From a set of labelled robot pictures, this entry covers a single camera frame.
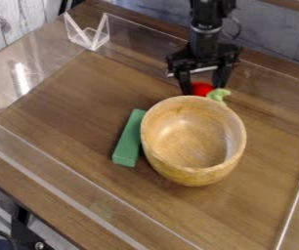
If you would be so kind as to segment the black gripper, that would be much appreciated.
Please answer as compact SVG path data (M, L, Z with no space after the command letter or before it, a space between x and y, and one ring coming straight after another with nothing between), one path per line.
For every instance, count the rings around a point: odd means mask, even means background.
M169 54L167 56L167 76L176 77L183 94L193 94L191 72L213 70L212 85L215 88L224 88L232 74L233 65L239 63L241 51L243 48L235 44L219 43L212 53L199 56L192 53L191 44L187 44L180 51Z

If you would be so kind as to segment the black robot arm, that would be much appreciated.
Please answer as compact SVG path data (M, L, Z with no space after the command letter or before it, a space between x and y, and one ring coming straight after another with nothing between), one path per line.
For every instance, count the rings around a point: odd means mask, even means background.
M224 88L243 51L241 46L219 41L223 20L236 9L236 0L189 0L189 4L189 40L167 56L168 73L177 79L184 95L195 93L192 73L197 70L212 70L212 87Z

